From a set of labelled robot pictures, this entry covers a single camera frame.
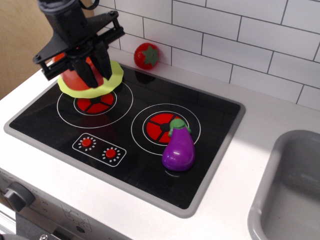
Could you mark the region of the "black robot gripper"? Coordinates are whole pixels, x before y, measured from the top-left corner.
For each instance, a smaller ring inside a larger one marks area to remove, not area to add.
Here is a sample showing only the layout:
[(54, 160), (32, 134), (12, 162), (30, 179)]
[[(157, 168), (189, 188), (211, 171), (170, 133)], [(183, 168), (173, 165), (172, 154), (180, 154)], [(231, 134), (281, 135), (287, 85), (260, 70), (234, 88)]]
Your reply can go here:
[(112, 76), (109, 44), (125, 34), (118, 21), (119, 13), (109, 11), (87, 18), (80, 7), (40, 10), (53, 30), (50, 41), (33, 58), (44, 76), (51, 80), (66, 70), (76, 71), (89, 88), (97, 88), (96, 77), (86, 62), (90, 58), (99, 73), (109, 80)]

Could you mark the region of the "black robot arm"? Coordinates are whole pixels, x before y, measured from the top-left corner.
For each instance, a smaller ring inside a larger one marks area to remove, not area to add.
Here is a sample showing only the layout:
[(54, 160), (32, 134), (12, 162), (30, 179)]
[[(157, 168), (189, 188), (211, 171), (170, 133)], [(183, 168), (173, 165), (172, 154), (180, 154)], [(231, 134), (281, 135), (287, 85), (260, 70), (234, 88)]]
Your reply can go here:
[(109, 11), (85, 17), (86, 9), (79, 0), (39, 0), (39, 9), (48, 20), (53, 34), (50, 41), (33, 57), (48, 80), (65, 72), (76, 71), (90, 88), (98, 82), (90, 65), (90, 58), (98, 72), (106, 79), (112, 76), (109, 44), (125, 32), (118, 22), (119, 13)]

